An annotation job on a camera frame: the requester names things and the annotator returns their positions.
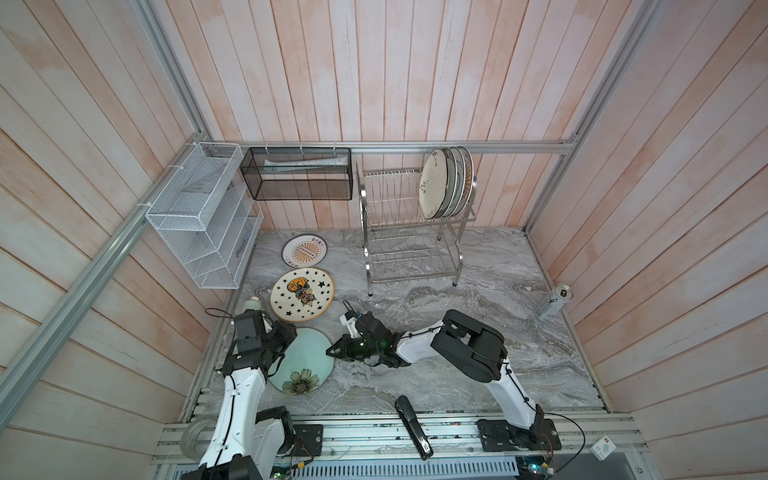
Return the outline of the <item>light green flower plate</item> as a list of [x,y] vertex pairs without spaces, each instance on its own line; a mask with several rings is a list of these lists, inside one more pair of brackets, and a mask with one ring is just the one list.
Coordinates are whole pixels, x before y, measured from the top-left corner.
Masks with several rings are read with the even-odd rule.
[[291,396],[308,394],[316,390],[330,375],[334,358],[326,354],[331,347],[329,339],[312,328],[298,328],[297,337],[285,352],[280,365],[269,371],[270,383]]

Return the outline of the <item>cream plate floral rim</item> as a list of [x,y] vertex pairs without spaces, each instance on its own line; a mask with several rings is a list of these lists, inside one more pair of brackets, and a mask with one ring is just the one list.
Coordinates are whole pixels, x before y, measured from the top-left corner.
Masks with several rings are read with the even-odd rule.
[[419,207],[425,219],[434,218],[443,204],[447,173],[445,153],[440,149],[432,151],[425,160],[419,182]]

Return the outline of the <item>white plate green lettered rim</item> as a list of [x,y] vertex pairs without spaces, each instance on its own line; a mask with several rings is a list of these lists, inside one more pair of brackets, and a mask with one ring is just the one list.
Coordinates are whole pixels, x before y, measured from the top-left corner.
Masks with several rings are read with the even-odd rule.
[[453,149],[444,148],[443,153],[445,154],[445,157],[446,157],[447,185],[446,185],[445,198],[443,203],[441,204],[440,217],[446,218],[448,216],[448,212],[451,210],[451,203],[453,201],[454,191],[457,184],[457,167],[456,167],[456,157],[453,152]]

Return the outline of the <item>white plate green clover design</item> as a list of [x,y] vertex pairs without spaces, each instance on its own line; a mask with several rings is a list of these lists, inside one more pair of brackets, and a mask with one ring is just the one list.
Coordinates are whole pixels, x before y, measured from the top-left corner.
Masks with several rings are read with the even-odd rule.
[[457,147],[451,148],[451,153],[455,162],[455,184],[454,195],[450,204],[450,217],[454,217],[459,209],[459,203],[463,195],[465,183],[465,164],[461,151]]

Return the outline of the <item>white plate orange sunburst design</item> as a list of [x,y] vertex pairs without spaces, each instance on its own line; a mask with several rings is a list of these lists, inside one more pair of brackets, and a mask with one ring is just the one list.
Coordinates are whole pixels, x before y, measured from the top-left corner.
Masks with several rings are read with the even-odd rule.
[[464,189],[463,189],[462,199],[460,204],[461,209],[459,210],[459,212],[463,212],[469,202],[469,197],[473,189],[475,172],[474,172],[474,161],[469,150],[464,146],[459,146],[458,150],[462,154],[462,158],[464,160],[464,172],[465,172]]

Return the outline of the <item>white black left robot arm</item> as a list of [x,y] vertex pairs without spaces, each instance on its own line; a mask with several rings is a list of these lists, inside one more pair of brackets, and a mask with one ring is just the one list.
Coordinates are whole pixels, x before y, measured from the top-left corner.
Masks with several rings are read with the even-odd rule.
[[291,449],[294,429],[284,407],[258,406],[272,368],[297,337],[253,297],[233,317],[235,338],[222,367],[225,392],[213,437],[196,470],[184,479],[269,479],[276,457]]

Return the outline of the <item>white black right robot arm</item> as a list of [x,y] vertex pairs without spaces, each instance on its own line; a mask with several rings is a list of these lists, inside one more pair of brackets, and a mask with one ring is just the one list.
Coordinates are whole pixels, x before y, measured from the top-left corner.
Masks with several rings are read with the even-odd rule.
[[389,368],[410,366],[440,356],[468,378],[487,386],[511,426],[534,431],[543,422],[543,410],[531,401],[518,382],[503,335],[455,309],[435,324],[415,331],[395,332],[372,313],[353,310],[341,316],[347,332],[326,355],[346,362],[376,359]]

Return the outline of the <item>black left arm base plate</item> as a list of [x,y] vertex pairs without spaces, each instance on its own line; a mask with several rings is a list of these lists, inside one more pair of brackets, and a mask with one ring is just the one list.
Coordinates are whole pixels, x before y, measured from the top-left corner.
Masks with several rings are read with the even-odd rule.
[[296,424],[285,406],[261,410],[257,413],[256,424],[277,419],[284,431],[284,441],[277,450],[279,455],[307,455],[311,458],[322,452],[324,427],[321,424]]

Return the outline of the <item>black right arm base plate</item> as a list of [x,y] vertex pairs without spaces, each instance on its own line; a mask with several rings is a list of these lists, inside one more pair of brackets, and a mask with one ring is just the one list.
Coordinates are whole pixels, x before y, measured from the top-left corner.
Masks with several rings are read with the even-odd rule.
[[485,452],[558,451],[562,449],[555,424],[548,418],[537,418],[530,429],[512,426],[505,420],[480,419],[476,422]]

